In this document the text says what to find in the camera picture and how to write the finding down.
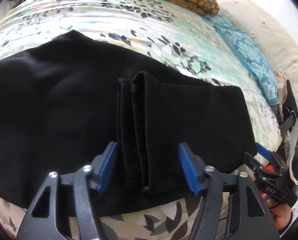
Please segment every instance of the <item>bed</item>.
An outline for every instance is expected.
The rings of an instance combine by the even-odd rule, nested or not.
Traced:
[[[70,30],[134,50],[213,85],[240,87],[255,141],[269,150],[279,147],[277,119],[257,83],[215,29],[198,14],[165,0],[27,0],[0,21],[0,59]],[[257,159],[265,164],[260,155]],[[223,199],[221,217],[225,218],[226,194]],[[184,198],[101,221],[109,239],[180,240],[190,234],[200,205],[200,198]],[[14,238],[25,212],[0,198],[0,223]],[[171,220],[177,224],[170,227]],[[219,223],[220,239],[225,224],[225,220]],[[78,239],[75,218],[70,218],[70,226],[73,238]]]

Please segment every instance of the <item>silver bolt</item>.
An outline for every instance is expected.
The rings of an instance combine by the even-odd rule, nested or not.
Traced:
[[[88,172],[88,171],[91,171],[91,170],[92,170],[92,166],[91,165],[83,166],[83,171],[84,172]]]
[[[241,172],[239,172],[239,176],[243,177],[243,178],[248,178],[248,173],[245,171],[241,171]]]
[[[49,173],[49,178],[55,178],[58,176],[58,173],[56,171],[50,172]]]
[[[205,167],[205,171],[213,172],[213,171],[215,171],[215,167],[214,166],[207,165]]]

